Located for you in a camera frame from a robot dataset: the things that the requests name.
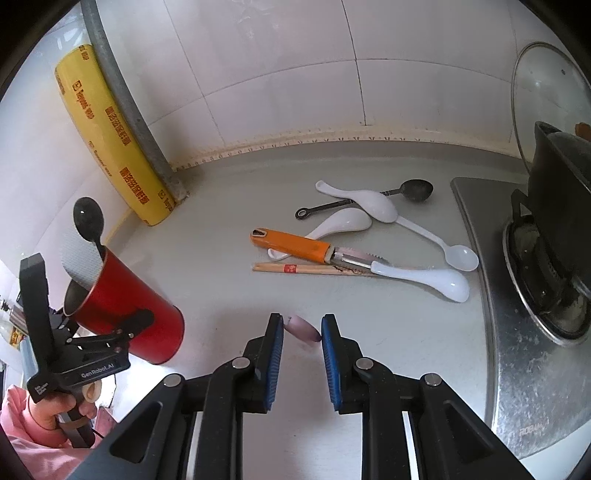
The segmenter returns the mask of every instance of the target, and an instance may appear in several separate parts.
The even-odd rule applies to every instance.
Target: bottle
[[[0,335],[16,349],[20,347],[22,339],[26,337],[26,334],[14,325],[14,323],[20,322],[26,325],[21,306],[18,303],[7,303],[6,300],[2,300],[0,304]]]
[[[0,320],[0,335],[8,342],[10,346],[13,346],[18,350],[22,339],[25,338],[25,334],[16,328],[12,323],[7,320]]]

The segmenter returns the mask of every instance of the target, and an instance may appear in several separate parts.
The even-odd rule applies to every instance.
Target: hand
[[[29,399],[29,411],[31,417],[37,422],[40,427],[46,430],[55,430],[57,428],[57,420],[55,415],[70,411],[76,406],[76,399],[73,395],[66,393],[54,392],[41,400],[39,403],[33,403]],[[78,406],[80,415],[84,415],[90,419],[96,417],[96,406],[93,403],[84,401]]]

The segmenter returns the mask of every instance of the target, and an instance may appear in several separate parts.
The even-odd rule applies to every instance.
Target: metal pipe
[[[95,49],[100,69],[119,106],[119,110],[121,110],[121,113],[125,117],[139,147],[156,172],[156,175],[164,182],[166,188],[168,188],[168,191],[174,197],[174,200],[177,203],[182,202],[188,195],[187,189],[160,150],[144,117],[135,104],[123,75],[121,75],[121,71],[109,45],[109,40],[105,34],[103,23],[100,20],[96,0],[82,0],[80,5],[82,6],[82,15],[86,29],[88,30],[88,36]]]

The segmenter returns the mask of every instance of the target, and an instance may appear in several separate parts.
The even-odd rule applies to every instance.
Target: screw
[[[429,387],[436,387],[438,385],[441,385],[441,382],[443,381],[441,377],[437,374],[427,374],[424,376],[424,379],[425,383],[429,385]]]
[[[357,368],[359,368],[361,370],[369,370],[370,368],[373,367],[374,361],[371,360],[371,358],[367,358],[367,357],[363,356],[363,357],[357,359],[357,361],[355,362],[355,365],[357,366]]]
[[[179,374],[170,374],[164,377],[164,386],[165,387],[176,387],[179,383],[181,383],[182,377]]]
[[[251,364],[251,361],[245,356],[239,356],[232,360],[232,366],[234,368],[246,368]]]

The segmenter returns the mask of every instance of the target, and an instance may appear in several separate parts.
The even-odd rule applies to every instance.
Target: cling film roll
[[[113,186],[144,222],[160,223],[173,211],[174,199],[121,115],[92,45],[72,50],[55,73],[76,128]]]

